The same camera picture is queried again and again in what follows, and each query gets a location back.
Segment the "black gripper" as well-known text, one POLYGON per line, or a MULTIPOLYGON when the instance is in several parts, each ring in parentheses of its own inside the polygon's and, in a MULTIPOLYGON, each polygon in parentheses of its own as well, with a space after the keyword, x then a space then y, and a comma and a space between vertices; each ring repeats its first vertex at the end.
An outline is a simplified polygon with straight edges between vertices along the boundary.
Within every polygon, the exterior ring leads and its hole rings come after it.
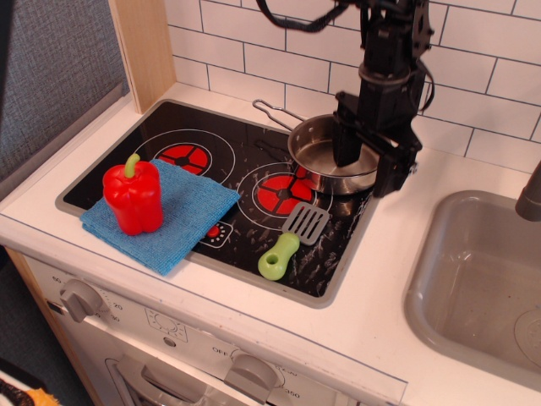
POLYGON ((380 156, 374 182, 374 198, 398 191, 417 171, 417 151, 422 144, 413 133, 412 120, 420 110, 427 76, 422 63, 402 77, 378 76, 360 67, 361 85, 357 95, 336 93, 337 109, 332 124, 332 149, 335 164, 345 167, 358 161, 362 134, 393 140, 411 149, 392 148, 380 156))

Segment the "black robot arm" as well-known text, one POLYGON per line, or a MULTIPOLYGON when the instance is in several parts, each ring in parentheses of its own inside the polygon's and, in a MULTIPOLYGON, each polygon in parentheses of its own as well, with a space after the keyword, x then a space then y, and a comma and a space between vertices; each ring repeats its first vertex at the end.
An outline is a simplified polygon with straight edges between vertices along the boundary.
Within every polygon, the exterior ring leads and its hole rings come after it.
POLYGON ((421 56, 433 30, 426 1, 360 1, 363 62, 358 95, 336 94, 332 135, 337 166, 357 162, 367 145, 378 157, 374 196, 402 188, 422 144, 412 120, 429 107, 421 101, 432 77, 421 56))

